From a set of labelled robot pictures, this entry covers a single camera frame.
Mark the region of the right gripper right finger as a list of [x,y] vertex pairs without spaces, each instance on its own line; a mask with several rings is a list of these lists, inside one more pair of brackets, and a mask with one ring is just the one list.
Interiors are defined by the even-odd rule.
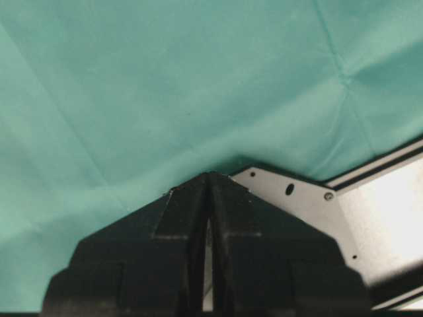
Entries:
[[370,316],[361,275],[335,239],[209,175],[213,305],[222,316]]

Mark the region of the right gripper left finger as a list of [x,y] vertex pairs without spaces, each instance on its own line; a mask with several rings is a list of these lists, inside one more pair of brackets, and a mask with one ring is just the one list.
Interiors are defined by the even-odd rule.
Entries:
[[43,316],[196,316],[202,311],[208,176],[82,239],[48,285]]

